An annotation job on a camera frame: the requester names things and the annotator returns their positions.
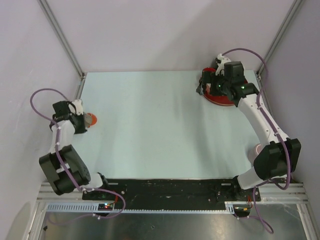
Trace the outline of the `small orange cup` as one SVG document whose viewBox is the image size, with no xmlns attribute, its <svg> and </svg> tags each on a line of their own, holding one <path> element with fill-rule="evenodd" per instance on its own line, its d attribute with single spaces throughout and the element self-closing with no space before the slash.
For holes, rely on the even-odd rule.
<svg viewBox="0 0 320 240">
<path fill-rule="evenodd" d="M 87 115 L 88 115 L 88 119 L 89 119 L 88 127 L 90 128 L 91 126 L 93 126 L 97 123 L 98 119 L 93 113 L 87 113 Z"/>
</svg>

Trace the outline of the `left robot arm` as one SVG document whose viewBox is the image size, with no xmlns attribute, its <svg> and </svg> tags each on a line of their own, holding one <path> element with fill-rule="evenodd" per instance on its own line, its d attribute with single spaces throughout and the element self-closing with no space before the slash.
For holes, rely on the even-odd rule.
<svg viewBox="0 0 320 240">
<path fill-rule="evenodd" d="M 84 112 L 83 102 L 63 100 L 52 105 L 54 114 L 49 125 L 52 142 L 49 152 L 39 158 L 39 165 L 57 195 L 75 189 L 91 192 L 99 199 L 107 199 L 111 187 L 100 172 L 90 173 L 85 162 L 72 146 L 74 135 L 84 134 L 97 121 Z"/>
</svg>

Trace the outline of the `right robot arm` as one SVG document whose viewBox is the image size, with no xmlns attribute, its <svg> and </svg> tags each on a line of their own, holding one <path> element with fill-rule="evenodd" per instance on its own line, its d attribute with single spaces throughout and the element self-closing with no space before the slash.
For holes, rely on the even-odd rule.
<svg viewBox="0 0 320 240">
<path fill-rule="evenodd" d="M 237 176 L 231 187 L 232 197 L 238 201 L 249 195 L 249 189 L 261 186 L 274 178 L 286 176 L 291 181 L 301 152 L 301 143 L 290 138 L 272 118 L 260 100 L 260 91 L 245 77 L 240 61 L 218 61 L 217 68 L 204 68 L 196 89 L 200 95 L 227 97 L 247 118 L 256 133 L 261 151 L 252 167 Z"/>
</svg>

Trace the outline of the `small brown cup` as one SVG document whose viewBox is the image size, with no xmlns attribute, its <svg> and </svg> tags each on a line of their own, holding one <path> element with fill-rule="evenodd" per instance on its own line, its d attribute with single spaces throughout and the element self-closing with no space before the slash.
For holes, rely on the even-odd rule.
<svg viewBox="0 0 320 240">
<path fill-rule="evenodd" d="M 93 119 L 92 116 L 89 113 L 84 113 L 84 125 L 86 128 L 89 128 L 92 124 Z"/>
</svg>

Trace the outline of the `lilac mug black handle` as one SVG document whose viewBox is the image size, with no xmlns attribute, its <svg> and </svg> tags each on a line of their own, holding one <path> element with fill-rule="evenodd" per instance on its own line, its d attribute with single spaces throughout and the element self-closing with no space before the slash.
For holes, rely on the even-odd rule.
<svg viewBox="0 0 320 240">
<path fill-rule="evenodd" d="M 250 149 L 247 153 L 247 158 L 248 160 L 253 163 L 254 160 L 256 159 L 256 157 L 260 154 L 260 152 L 262 151 L 262 145 L 261 144 L 257 144 L 255 145 L 252 149 Z"/>
</svg>

